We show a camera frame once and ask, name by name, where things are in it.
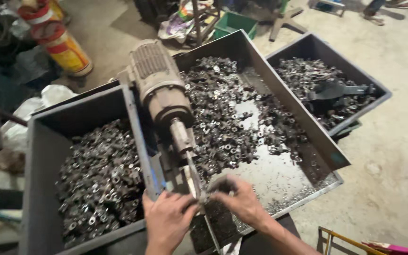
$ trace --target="pile of metal parts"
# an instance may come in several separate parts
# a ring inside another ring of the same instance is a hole
[[[256,147],[264,144],[270,154],[292,152],[293,160],[302,161],[298,144],[307,142],[307,137],[292,113],[271,94],[259,94],[237,72],[236,61],[208,57],[181,73],[196,118],[194,151],[200,156],[196,167],[207,182],[226,167],[234,169],[240,162],[258,159]],[[257,129],[243,124],[252,113],[235,109],[236,104],[249,100],[255,101],[260,112]]]
[[[144,218],[140,161],[128,121],[73,137],[57,182],[66,248]]]
[[[327,130],[375,101],[373,84],[357,85],[321,60],[280,59],[276,72]]]

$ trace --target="hand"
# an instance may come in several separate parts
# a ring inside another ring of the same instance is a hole
[[[146,255],[170,255],[184,239],[190,222],[198,211],[192,195],[162,192],[157,201],[143,194],[144,218],[147,224]]]
[[[256,197],[253,186],[236,176],[226,175],[218,178],[211,184],[209,191],[217,191],[210,199],[220,201],[241,221],[257,230],[261,230],[265,221],[271,219]],[[234,192],[234,196],[226,194],[230,191]]]

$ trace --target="green plastic crate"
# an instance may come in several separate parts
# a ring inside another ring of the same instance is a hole
[[[246,16],[234,12],[226,12],[215,25],[213,38],[218,39],[239,29],[243,29],[248,34],[248,37],[253,39],[256,36],[257,24],[258,22],[256,20],[252,20]]]

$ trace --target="person's leg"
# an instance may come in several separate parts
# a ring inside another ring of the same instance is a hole
[[[374,16],[385,2],[386,0],[373,0],[363,11],[363,14],[367,16]]]

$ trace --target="yellow metal frame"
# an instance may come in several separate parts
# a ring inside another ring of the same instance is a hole
[[[377,250],[374,250],[374,249],[371,248],[370,246],[366,246],[366,245],[364,245],[364,244],[360,244],[359,242],[356,242],[356,241],[354,241],[354,240],[352,240],[352,239],[349,239],[349,238],[347,238],[347,237],[345,237],[345,236],[343,236],[343,235],[340,235],[340,234],[338,234],[338,233],[335,233],[335,232],[333,232],[333,231],[331,231],[331,230],[328,230],[328,229],[326,229],[326,228],[323,228],[323,227],[321,227],[321,226],[319,227],[319,231],[323,231],[323,232],[325,232],[325,233],[328,234],[328,237],[327,237],[327,245],[326,245],[326,247],[325,247],[325,253],[324,253],[324,255],[330,255],[330,251],[331,251],[331,249],[332,249],[331,247],[332,247],[333,237],[337,237],[337,238],[339,238],[339,239],[341,239],[341,240],[343,240],[343,241],[345,241],[345,242],[348,242],[348,243],[350,243],[351,245],[356,246],[356,247],[358,247],[358,248],[364,250],[364,251],[367,252],[368,254],[373,254],[373,255],[386,255],[386,254],[383,253],[383,252],[379,252],[379,251],[377,251]]]

